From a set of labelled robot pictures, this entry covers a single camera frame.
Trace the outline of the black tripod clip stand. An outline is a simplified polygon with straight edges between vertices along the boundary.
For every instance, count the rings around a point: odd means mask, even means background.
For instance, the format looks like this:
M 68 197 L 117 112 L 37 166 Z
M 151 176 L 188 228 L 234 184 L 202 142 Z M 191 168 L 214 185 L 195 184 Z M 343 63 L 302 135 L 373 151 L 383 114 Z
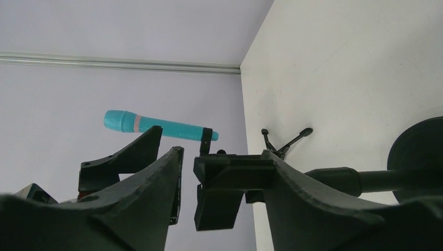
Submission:
M 298 134 L 298 136 L 296 136 L 291 141 L 283 145 L 280 149 L 276 149 L 274 145 L 269 141 L 269 131 L 267 129 L 261 130 L 261 134 L 263 135 L 266 149 L 271 151 L 274 155 L 276 155 L 280 159 L 285 159 L 286 153 L 289 151 L 290 147 L 299 140 L 301 140 L 302 138 L 309 136 L 312 132 L 313 128 L 305 128 Z M 211 142 L 213 141 L 212 136 L 214 135 L 215 132 L 213 131 L 213 129 L 203 128 L 199 157 L 227 155 L 225 150 L 218 150 L 215 154 L 210 153 Z

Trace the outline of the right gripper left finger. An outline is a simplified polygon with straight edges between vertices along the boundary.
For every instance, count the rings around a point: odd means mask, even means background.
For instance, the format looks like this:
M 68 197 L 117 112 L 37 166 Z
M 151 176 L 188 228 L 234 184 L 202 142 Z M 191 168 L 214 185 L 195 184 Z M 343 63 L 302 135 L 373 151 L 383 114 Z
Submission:
M 178 222 L 184 149 L 78 202 L 1 195 L 1 250 L 163 250 Z

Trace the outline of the round base mic stand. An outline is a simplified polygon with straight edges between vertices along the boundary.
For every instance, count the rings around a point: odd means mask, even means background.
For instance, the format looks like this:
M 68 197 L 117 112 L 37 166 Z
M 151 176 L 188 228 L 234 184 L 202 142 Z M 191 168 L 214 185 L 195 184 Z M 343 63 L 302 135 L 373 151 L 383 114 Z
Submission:
M 264 202 L 264 189 L 275 174 L 270 160 L 261 155 L 209 151 L 204 130 L 200 155 L 193 171 L 199 180 L 194 216 L 198 231 L 233 228 L 242 199 Z M 405 130 L 389 152 L 387 168 L 359 172 L 349 167 L 314 169 L 307 176 L 337 191 L 359 197 L 390 191 L 397 202 L 442 195 L 442 117 L 421 121 Z

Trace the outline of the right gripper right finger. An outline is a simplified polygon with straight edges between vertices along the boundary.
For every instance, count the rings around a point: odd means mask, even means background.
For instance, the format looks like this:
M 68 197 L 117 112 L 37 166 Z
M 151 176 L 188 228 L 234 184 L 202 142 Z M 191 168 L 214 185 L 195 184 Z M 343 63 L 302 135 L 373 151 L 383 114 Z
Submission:
M 295 170 L 268 150 L 264 191 L 275 250 L 442 250 L 442 198 L 388 206 L 359 199 Z

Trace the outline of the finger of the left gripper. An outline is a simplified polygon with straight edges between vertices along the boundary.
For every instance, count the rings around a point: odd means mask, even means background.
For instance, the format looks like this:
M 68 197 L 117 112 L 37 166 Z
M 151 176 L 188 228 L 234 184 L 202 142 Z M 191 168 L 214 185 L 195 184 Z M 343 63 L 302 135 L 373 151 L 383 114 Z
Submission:
M 35 183 L 31 183 L 30 185 L 19 190 L 14 194 L 14 196 L 44 204 L 58 204 L 58 202 L 52 196 L 50 196 L 44 189 Z
M 118 152 L 81 163 L 78 199 L 120 182 L 120 174 L 135 174 L 158 156 L 162 127 L 153 126 Z

